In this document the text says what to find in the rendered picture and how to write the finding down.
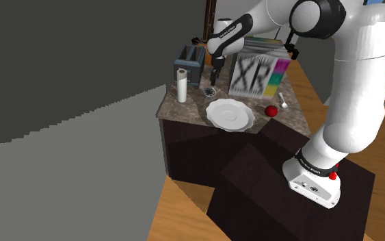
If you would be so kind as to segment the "grey box with colour stripes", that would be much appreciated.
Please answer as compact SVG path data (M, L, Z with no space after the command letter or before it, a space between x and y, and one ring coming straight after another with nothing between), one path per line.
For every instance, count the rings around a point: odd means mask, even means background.
M271 100L290 62L282 41L245 38L244 48L233 56L229 95Z

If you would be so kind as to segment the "blue-grey toaster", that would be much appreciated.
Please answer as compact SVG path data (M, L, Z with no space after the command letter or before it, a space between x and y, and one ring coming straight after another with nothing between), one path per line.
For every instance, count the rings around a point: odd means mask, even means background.
M183 45L174 61L174 79L177 77L177 70L183 68L187 71L187 84L199 88L205 54L206 49L202 46Z

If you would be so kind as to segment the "dark wooden door frame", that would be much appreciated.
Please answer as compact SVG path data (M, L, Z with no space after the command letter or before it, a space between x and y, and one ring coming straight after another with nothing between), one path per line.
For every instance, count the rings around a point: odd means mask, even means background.
M213 33L213 24L215 18L217 0L206 0L206 10L204 15L204 31L202 39L207 41Z

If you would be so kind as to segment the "dark cabinet with stone top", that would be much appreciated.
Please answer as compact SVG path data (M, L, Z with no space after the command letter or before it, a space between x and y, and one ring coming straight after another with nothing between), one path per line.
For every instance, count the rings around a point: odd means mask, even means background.
M283 77L278 87L289 107L287 110L280 108L270 118L265 115L265 108L278 106L278 97L270 101L237 97L237 101L252 110L253 125L243 132L215 127L206 113L213 99L203 91L210 85L210 72L206 66L199 88L188 87L184 103L177 101L176 88L170 86L157 112L172 179L213 187L221 170L248 142L256 142L262 149L279 149L290 157L309 140L311 132L288 77Z

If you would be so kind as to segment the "white spoon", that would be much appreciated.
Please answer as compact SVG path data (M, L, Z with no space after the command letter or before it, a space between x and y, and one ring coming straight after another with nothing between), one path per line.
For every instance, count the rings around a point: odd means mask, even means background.
M284 96L281 92L278 93L278 98L280 100L280 106L282 109L287 110L289 106L287 105L286 101L284 100Z

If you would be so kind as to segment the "dark robot stand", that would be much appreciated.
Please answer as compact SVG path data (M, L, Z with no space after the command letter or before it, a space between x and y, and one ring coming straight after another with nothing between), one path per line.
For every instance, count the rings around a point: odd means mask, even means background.
M275 150L247 144L221 172L207 215L231 241L363 241L375 174L342 160L341 197L327 209L288 187L291 154Z

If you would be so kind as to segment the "white scalloped plate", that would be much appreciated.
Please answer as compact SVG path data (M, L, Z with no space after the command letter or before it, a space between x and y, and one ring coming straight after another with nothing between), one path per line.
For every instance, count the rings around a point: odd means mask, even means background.
M218 99L206 108L207 119L217 128L227 132L243 132L255 121L252 110L234 99Z

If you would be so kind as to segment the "white paper towel roll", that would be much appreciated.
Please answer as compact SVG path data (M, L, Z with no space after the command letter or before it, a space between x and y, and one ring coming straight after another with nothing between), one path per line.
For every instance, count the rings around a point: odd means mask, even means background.
M184 103L187 100L187 71L184 68L179 68L176 76L177 100L179 103Z

